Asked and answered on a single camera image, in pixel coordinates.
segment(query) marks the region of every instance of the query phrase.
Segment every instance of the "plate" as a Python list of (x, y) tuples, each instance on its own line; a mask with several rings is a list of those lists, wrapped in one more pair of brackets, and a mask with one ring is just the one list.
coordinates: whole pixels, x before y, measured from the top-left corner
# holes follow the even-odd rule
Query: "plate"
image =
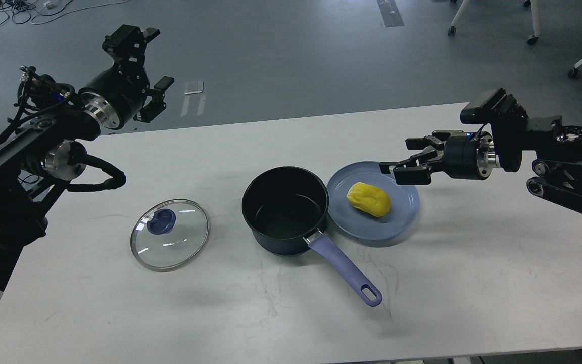
[[(356, 182), (377, 186), (390, 196), (390, 211), (374, 217), (358, 210), (347, 200)], [(329, 216), (341, 230), (361, 240), (388, 240), (404, 232), (419, 210), (419, 194), (413, 185), (398, 185), (389, 174), (381, 173), (378, 162), (349, 164), (336, 172), (327, 184)]]

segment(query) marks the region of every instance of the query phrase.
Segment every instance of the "saucepan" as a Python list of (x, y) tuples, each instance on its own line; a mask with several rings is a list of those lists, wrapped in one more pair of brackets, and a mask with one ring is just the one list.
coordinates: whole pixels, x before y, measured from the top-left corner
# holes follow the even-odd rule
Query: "saucepan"
[(325, 184), (314, 173), (293, 166), (257, 176), (242, 199), (244, 219), (259, 245), (283, 256), (316, 251), (366, 304), (378, 306), (381, 292), (323, 233), (328, 206)]

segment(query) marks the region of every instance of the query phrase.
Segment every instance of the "pot lid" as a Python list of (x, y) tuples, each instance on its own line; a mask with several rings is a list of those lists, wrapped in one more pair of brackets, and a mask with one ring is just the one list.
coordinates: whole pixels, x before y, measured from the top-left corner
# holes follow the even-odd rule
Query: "pot lid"
[(148, 210), (131, 232), (131, 251), (144, 267), (173, 271), (205, 244), (210, 221), (196, 202), (177, 199)]

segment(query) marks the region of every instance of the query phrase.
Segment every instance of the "purple handle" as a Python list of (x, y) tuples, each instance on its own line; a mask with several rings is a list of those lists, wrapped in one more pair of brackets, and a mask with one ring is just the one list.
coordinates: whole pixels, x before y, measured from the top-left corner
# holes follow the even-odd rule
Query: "purple handle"
[[(383, 300), (381, 292), (370, 282), (369, 279), (358, 269), (354, 263), (343, 253), (342, 250), (333, 243), (333, 241), (326, 234), (321, 234), (316, 239), (309, 242), (309, 247), (318, 254), (325, 257), (325, 259), (335, 268), (336, 271), (345, 279), (349, 286), (361, 297), (363, 302), (368, 306), (378, 306)], [(371, 300), (365, 295), (363, 290), (368, 289), (374, 295), (374, 300)]]

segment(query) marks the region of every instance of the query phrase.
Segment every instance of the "lid rim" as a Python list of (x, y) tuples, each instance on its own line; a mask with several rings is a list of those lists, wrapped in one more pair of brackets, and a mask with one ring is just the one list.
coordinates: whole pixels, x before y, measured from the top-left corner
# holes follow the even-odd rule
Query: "lid rim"
[[(199, 248), (194, 251), (194, 253), (190, 254), (190, 256), (188, 256), (188, 258), (185, 258), (184, 260), (182, 260), (179, 263), (173, 264), (173, 265), (169, 265), (167, 267), (157, 267), (155, 265), (150, 265), (147, 262), (145, 262), (139, 255), (138, 255), (138, 251), (136, 250), (136, 241), (134, 241), (133, 237), (134, 237), (134, 232), (136, 231), (136, 226), (138, 226), (139, 223), (141, 223), (143, 221), (143, 219), (145, 218), (145, 216), (148, 214), (148, 212), (157, 209), (158, 207), (167, 204), (167, 203), (185, 203), (188, 205), (192, 205), (194, 207), (196, 207), (197, 209), (199, 209), (201, 211), (201, 213), (204, 215), (204, 217), (206, 218), (206, 234), (203, 237), (203, 241), (201, 241), (201, 244), (199, 244)], [(198, 203), (192, 201), (192, 200), (188, 200), (185, 198), (175, 198), (172, 200), (167, 200), (167, 201), (163, 201), (158, 203), (157, 205), (152, 206), (151, 208), (149, 208), (143, 215), (141, 215), (141, 217), (138, 219), (138, 221), (136, 221), (136, 223), (134, 224), (134, 228), (132, 229), (132, 232), (129, 235), (129, 245), (131, 248), (131, 252), (132, 255), (134, 255), (134, 258), (136, 258), (136, 260), (138, 261), (138, 263), (140, 263), (140, 265), (143, 265), (143, 267), (154, 271), (154, 272), (169, 272), (169, 271), (174, 271), (176, 269), (181, 268), (183, 265), (185, 265), (185, 263), (187, 263), (189, 260), (191, 260), (192, 258), (194, 258), (194, 256), (197, 255), (197, 253), (199, 251), (201, 251), (201, 248), (203, 248), (203, 246), (205, 246), (206, 242), (208, 241), (208, 236), (210, 235), (210, 219), (208, 218), (208, 214), (206, 214), (206, 211), (203, 209), (203, 207), (201, 207)]]

